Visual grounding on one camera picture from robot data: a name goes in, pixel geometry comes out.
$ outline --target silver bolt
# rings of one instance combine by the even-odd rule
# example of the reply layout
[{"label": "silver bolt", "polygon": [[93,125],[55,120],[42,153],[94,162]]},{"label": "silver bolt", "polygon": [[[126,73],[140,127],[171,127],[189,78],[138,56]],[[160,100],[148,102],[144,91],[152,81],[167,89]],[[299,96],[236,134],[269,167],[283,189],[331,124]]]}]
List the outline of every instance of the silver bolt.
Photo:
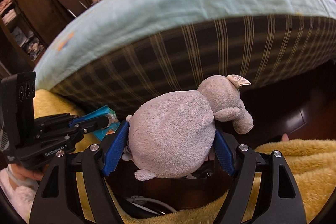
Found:
[{"label": "silver bolt", "polygon": [[90,150],[91,151],[97,151],[99,149],[99,145],[98,144],[93,144],[90,146]]},{"label": "silver bolt", "polygon": [[277,158],[280,158],[282,156],[281,152],[276,150],[273,152],[273,154],[277,157]]},{"label": "silver bolt", "polygon": [[56,156],[57,157],[62,157],[63,155],[64,155],[64,151],[63,150],[60,150],[60,151],[56,152]]},{"label": "silver bolt", "polygon": [[247,150],[249,150],[249,147],[246,144],[241,144],[239,146],[239,149],[242,150],[242,151],[247,151]]}]

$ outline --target white fluffy sleeve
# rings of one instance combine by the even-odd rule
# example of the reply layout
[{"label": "white fluffy sleeve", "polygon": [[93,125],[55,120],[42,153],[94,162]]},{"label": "white fluffy sleeve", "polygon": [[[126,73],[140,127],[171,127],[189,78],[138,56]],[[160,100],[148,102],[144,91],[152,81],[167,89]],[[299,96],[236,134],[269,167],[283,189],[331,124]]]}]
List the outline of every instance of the white fluffy sleeve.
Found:
[{"label": "white fluffy sleeve", "polygon": [[0,171],[0,186],[14,209],[28,223],[35,197],[35,191],[26,186],[19,186],[13,190],[9,183],[6,169]]}]

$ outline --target plush elephant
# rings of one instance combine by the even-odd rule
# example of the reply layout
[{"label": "plush elephant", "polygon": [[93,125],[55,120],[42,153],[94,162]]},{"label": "plush elephant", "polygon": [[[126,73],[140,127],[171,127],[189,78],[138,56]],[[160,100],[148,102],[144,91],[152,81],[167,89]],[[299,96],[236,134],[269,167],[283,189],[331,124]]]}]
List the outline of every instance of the plush elephant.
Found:
[{"label": "plush elephant", "polygon": [[197,90],[175,91],[144,103],[130,123],[123,160],[140,169],[138,180],[179,178],[196,171],[208,157],[214,119],[233,121],[239,134],[250,131],[253,119],[240,100],[238,87],[250,84],[238,75],[211,76]]}]

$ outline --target dark wood floor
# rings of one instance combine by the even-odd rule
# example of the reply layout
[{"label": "dark wood floor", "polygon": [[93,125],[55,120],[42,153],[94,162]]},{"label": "dark wood floor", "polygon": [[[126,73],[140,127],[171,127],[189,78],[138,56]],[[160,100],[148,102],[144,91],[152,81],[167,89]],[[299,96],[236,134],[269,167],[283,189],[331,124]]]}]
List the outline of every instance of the dark wood floor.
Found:
[{"label": "dark wood floor", "polygon": [[[250,133],[234,133],[232,123],[223,123],[228,133],[252,148],[280,139],[336,139],[336,66],[328,62],[303,75],[256,90],[242,92],[241,98],[254,119]],[[0,166],[5,167],[3,157]],[[204,180],[153,179],[140,182],[132,162],[120,161],[107,179],[113,192],[130,197],[156,198],[177,210],[205,205],[220,197],[231,179],[215,162],[215,173]]]}]

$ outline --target yellow fur rug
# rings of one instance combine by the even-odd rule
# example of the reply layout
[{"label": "yellow fur rug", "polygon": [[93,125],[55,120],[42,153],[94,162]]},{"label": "yellow fur rug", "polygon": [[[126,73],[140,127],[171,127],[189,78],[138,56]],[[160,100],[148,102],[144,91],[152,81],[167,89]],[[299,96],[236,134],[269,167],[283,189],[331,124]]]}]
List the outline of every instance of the yellow fur rug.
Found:
[{"label": "yellow fur rug", "polygon": [[[35,118],[64,112],[83,115],[83,111],[74,104],[45,90],[36,92],[34,112]],[[76,145],[76,152],[83,151],[96,142],[98,140],[93,134],[86,134],[84,139]],[[336,141],[292,140],[268,143],[256,149],[258,152],[267,154],[273,150],[282,152],[294,174],[303,199],[307,223],[309,223],[322,209],[336,187]],[[84,215],[87,219],[94,221],[81,173],[77,173],[77,182]],[[253,215],[259,184],[260,176],[256,175],[243,221],[250,219]],[[226,194],[202,208],[178,211],[174,214],[149,219],[131,218],[119,208],[116,202],[115,204],[126,224],[208,224],[215,219],[225,197]]]}]

